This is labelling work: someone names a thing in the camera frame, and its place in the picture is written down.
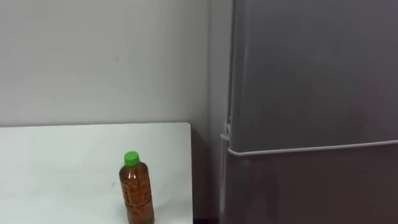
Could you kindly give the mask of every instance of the brown liquid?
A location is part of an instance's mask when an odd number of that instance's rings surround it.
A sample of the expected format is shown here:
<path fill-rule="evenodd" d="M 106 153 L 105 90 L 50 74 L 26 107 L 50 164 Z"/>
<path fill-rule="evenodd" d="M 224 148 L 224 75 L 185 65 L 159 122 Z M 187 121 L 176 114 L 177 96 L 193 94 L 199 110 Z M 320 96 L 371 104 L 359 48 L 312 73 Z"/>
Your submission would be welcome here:
<path fill-rule="evenodd" d="M 129 223 L 153 224 L 154 208 L 147 165 L 140 162 L 133 167 L 123 166 L 119 171 L 119 178 Z"/>

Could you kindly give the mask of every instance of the refrigerator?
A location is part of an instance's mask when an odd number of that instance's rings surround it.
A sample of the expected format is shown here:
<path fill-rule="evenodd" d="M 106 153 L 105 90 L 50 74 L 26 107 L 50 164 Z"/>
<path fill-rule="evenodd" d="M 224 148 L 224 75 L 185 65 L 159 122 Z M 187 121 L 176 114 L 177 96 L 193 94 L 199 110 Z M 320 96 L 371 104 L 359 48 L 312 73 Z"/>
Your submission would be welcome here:
<path fill-rule="evenodd" d="M 398 1 L 210 4 L 220 223 L 398 223 Z"/>

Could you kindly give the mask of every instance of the green bottle cap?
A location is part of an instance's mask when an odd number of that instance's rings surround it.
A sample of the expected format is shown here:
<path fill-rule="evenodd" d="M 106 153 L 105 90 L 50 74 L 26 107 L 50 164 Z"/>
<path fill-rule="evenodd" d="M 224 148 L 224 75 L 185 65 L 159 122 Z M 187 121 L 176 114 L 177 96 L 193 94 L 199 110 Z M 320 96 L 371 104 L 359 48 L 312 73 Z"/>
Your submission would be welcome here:
<path fill-rule="evenodd" d="M 127 152 L 124 155 L 124 165 L 125 166 L 135 166 L 139 163 L 138 152 Z"/>

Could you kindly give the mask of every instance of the gray wall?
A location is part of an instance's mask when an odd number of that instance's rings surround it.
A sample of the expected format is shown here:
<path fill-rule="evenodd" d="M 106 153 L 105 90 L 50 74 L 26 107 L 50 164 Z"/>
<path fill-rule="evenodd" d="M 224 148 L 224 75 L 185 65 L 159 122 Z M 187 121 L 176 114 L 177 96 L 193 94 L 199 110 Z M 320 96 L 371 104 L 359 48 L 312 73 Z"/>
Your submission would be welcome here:
<path fill-rule="evenodd" d="M 3 0 L 0 125 L 189 121 L 207 138 L 208 1 Z"/>

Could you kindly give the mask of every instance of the plastic bottle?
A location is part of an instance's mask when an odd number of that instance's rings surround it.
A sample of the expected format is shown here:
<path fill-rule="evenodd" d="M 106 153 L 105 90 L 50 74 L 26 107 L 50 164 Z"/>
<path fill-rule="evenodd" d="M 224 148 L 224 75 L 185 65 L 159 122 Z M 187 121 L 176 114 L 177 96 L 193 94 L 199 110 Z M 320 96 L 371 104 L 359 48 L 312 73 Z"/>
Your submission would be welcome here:
<path fill-rule="evenodd" d="M 155 218 L 148 167 L 139 160 L 137 152 L 124 155 L 124 166 L 119 171 L 119 178 L 129 223 L 153 224 Z"/>

